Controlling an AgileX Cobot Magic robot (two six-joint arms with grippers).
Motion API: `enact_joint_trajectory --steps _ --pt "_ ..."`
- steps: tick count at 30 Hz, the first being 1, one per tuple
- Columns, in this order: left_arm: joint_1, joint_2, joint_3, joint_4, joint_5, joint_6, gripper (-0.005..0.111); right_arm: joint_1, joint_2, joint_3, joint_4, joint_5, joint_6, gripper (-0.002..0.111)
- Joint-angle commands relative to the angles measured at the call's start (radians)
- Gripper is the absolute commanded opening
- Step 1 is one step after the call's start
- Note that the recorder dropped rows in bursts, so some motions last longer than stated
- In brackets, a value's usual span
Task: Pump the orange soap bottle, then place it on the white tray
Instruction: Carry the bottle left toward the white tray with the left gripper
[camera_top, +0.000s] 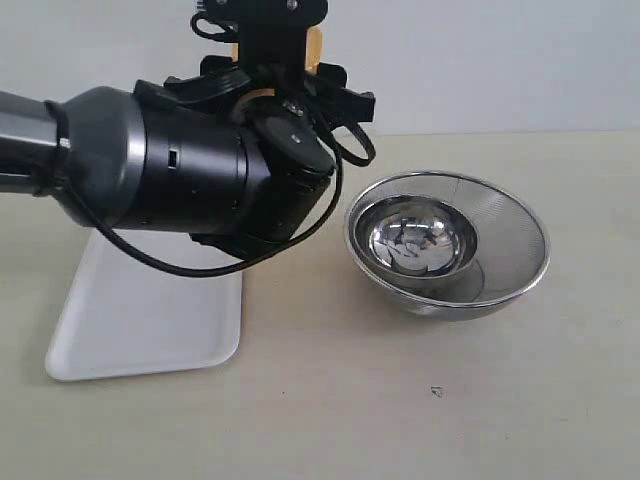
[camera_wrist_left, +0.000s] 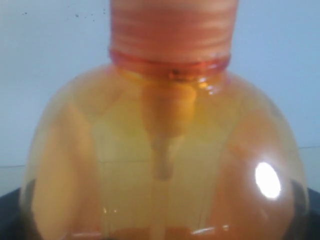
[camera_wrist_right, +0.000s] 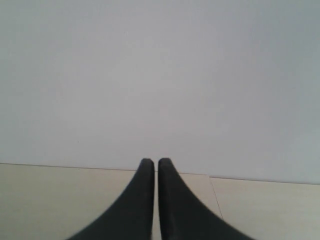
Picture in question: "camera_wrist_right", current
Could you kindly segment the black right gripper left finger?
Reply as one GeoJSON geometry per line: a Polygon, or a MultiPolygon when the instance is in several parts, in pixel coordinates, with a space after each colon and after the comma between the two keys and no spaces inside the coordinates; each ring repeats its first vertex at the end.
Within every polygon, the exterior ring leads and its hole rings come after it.
{"type": "Polygon", "coordinates": [[[155,166],[140,161],[133,178],[116,201],[71,240],[150,240],[155,198],[155,166]]]}

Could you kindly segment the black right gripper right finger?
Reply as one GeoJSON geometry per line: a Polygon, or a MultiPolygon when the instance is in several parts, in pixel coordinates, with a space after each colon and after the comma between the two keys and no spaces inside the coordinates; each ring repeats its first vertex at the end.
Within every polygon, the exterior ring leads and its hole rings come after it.
{"type": "Polygon", "coordinates": [[[158,211],[163,240],[250,240],[206,207],[170,158],[158,161],[158,211]]]}

